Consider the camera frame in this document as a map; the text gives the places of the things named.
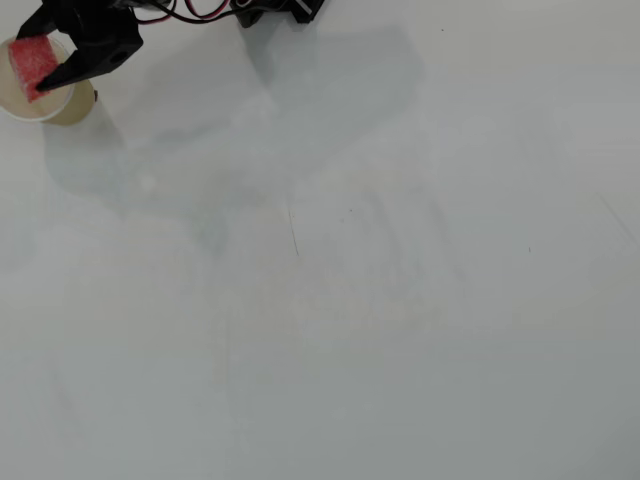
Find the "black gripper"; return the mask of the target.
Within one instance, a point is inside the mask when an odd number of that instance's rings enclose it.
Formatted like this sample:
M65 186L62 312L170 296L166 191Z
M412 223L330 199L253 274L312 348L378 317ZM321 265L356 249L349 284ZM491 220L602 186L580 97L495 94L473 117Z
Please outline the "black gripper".
M76 45L70 57L41 80L38 92L49 92L111 73L143 45L133 9L138 1L50 1L42 3L21 25L16 39L56 30Z

